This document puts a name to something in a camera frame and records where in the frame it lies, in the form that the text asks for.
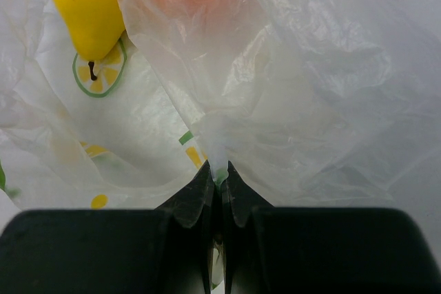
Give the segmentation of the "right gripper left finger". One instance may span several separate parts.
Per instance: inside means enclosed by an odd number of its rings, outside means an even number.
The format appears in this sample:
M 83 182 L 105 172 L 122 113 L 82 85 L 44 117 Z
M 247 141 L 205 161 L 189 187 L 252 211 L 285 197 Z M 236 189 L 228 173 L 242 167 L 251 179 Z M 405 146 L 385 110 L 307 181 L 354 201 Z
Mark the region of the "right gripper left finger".
M 2 293 L 209 293 L 214 193 L 204 164 L 155 209 L 40 209 L 1 235 Z

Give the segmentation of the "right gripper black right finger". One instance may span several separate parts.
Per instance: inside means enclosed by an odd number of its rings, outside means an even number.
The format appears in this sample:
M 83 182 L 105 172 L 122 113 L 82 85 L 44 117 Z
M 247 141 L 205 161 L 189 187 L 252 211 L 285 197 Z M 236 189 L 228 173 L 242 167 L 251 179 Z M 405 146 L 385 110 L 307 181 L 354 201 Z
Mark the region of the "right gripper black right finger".
M 220 187 L 226 293 L 439 293 L 416 223 L 388 208 L 275 207 L 233 165 Z

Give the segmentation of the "translucent plastic bag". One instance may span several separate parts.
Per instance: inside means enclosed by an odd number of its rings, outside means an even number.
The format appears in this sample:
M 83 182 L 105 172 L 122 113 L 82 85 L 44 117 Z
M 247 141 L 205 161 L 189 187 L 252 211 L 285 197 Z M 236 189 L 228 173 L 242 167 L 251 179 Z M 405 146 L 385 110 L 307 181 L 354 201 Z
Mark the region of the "translucent plastic bag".
M 125 31 L 90 78 L 53 0 L 1 0 L 1 188 L 20 209 L 153 207 L 208 162 L 281 205 L 440 199 L 440 0 L 249 0 Z

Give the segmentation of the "yellow fake pear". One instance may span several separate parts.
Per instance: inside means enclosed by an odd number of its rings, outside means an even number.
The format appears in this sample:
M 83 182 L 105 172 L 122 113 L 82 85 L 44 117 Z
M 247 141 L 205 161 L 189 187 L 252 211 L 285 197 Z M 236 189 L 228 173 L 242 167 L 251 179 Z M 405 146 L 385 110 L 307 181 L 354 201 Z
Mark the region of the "yellow fake pear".
M 53 0 L 66 24 L 76 52 L 88 62 L 95 81 L 94 64 L 104 59 L 125 31 L 117 0 Z

